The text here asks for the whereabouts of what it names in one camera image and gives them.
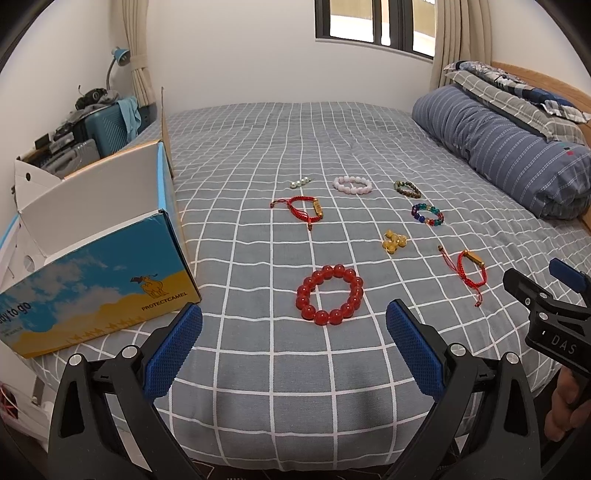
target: window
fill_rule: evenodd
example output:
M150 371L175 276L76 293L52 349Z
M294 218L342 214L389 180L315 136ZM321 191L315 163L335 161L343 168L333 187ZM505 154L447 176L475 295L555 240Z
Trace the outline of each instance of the window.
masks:
M433 57L435 0L316 0L316 37Z

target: screw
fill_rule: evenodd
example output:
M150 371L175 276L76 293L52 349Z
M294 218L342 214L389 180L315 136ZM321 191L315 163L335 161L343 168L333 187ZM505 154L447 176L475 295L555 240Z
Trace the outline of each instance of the screw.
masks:
M79 354L79 353L76 353L76 354L72 355L70 357L70 359L68 360L68 363L70 365L74 365L74 366L75 365L78 365L80 362L82 362L82 355Z
M510 364L516 365L519 363L519 357L513 352L508 352L506 358Z
M138 353L138 348L135 345L128 345L123 349L121 355L123 358L133 358L136 353Z
M459 343L454 343L449 349L455 356L466 355L466 348Z

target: blue suitcase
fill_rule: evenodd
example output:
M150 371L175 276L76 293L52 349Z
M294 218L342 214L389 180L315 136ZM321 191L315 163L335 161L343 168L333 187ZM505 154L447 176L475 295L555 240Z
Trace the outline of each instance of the blue suitcase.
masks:
M117 103L83 118L76 124L73 132L78 143L93 139L101 158L108 157L127 145L127 127Z

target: camel logo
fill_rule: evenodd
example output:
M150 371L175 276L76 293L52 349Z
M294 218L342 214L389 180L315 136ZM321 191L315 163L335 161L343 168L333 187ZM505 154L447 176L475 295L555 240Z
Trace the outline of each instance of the camel logo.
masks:
M158 274L148 275L146 277L134 277L130 281L137 282L142 290L153 299L159 299L160 297L168 295L168 293L163 290L164 284L161 281L152 279L156 276L158 276Z

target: plaid pillowcase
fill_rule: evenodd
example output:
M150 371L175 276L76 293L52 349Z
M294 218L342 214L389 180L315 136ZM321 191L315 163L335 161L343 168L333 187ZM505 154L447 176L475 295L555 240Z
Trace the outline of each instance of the plaid pillowcase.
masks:
M549 115L523 98L499 90L470 72L450 72L446 77L461 85L487 107L532 133L542 134L548 141L557 140L587 146L583 132L576 124Z
M473 73L478 78L494 85L519 98L523 98L534 105L539 105L550 115L559 116L575 122L576 124L586 124L591 120L591 115L580 111L560 95L549 92L542 88L532 87L520 78L510 75L504 70L491 67L480 61L458 61L450 63L445 70L465 70Z

